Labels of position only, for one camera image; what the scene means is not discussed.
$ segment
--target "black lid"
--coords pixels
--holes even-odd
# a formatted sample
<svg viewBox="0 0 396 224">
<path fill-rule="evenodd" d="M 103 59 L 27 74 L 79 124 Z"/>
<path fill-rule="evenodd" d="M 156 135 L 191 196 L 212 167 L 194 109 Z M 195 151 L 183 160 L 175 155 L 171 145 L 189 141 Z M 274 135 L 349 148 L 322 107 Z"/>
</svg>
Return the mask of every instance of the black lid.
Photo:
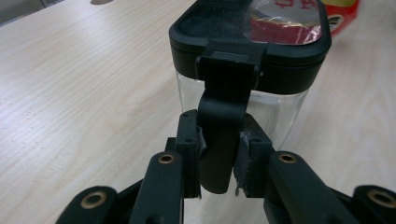
<svg viewBox="0 0 396 224">
<path fill-rule="evenodd" d="M 169 31 L 176 70 L 205 80 L 205 74 L 198 74 L 204 70 L 197 63 L 201 57 L 247 63 L 257 73 L 253 90 L 275 94 L 307 90 L 331 45 L 326 11 L 320 1 L 307 6 L 285 2 L 292 3 L 195 2 Z"/>
</svg>

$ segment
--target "metal screw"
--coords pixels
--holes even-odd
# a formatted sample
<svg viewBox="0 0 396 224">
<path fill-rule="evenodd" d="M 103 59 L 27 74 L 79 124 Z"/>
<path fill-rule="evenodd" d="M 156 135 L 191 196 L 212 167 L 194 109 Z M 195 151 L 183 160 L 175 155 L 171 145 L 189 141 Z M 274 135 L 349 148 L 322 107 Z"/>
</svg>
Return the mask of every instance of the metal screw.
<svg viewBox="0 0 396 224">
<path fill-rule="evenodd" d="M 378 203 L 379 205 L 387 208 L 396 208 L 396 199 L 385 191 L 371 189 L 367 192 L 367 195 L 373 202 Z"/>
<path fill-rule="evenodd" d="M 293 155 L 286 154 L 286 153 L 285 154 L 281 154 L 279 156 L 279 160 L 283 161 L 285 163 L 295 163 L 295 162 L 297 162 L 297 159 Z"/>
<path fill-rule="evenodd" d="M 106 194 L 98 190 L 85 196 L 81 201 L 81 207 L 85 209 L 93 209 L 106 201 Z"/>
<path fill-rule="evenodd" d="M 162 164 L 169 164 L 175 161 L 175 157 L 173 157 L 172 155 L 166 154 L 166 155 L 162 155 L 158 161 Z"/>
</svg>

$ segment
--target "transparent jar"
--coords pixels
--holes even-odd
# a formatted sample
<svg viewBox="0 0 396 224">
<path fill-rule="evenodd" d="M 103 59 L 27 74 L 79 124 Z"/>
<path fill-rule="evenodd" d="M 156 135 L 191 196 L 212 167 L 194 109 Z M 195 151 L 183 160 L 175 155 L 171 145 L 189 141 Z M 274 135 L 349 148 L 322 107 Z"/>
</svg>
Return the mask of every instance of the transparent jar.
<svg viewBox="0 0 396 224">
<path fill-rule="evenodd" d="M 197 109 L 205 90 L 205 83 L 185 77 L 179 72 L 177 72 L 177 83 L 182 111 Z M 307 91 L 292 95 L 277 95 L 262 91 L 251 92 L 247 112 L 257 120 L 273 141 L 274 149 L 281 149 L 306 94 Z"/>
</svg>

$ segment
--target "red label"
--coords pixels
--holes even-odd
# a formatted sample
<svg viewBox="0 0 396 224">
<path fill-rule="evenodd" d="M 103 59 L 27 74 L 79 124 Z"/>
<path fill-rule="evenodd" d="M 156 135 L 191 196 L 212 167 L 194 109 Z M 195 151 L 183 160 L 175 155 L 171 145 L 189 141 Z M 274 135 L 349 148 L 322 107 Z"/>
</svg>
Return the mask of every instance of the red label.
<svg viewBox="0 0 396 224">
<path fill-rule="evenodd" d="M 302 9 L 318 8 L 317 1 L 315 0 L 301 0 Z"/>
<path fill-rule="evenodd" d="M 292 7 L 294 5 L 294 1 L 293 0 L 275 0 L 275 5 L 280 6 L 281 8 Z"/>
</svg>

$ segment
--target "wood grain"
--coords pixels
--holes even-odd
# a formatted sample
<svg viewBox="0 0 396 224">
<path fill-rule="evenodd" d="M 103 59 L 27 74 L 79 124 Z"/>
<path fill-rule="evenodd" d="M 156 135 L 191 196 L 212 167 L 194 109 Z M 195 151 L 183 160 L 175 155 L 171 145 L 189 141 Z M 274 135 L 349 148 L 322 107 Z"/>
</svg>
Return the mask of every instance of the wood grain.
<svg viewBox="0 0 396 224">
<path fill-rule="evenodd" d="M 167 30 L 191 3 L 66 0 L 0 28 L 0 223 L 54 223 L 83 189 L 143 177 L 176 134 Z M 283 147 L 347 194 L 396 191 L 395 13 L 361 1 Z M 267 223 L 262 200 L 233 187 L 187 201 L 185 223 Z"/>
</svg>

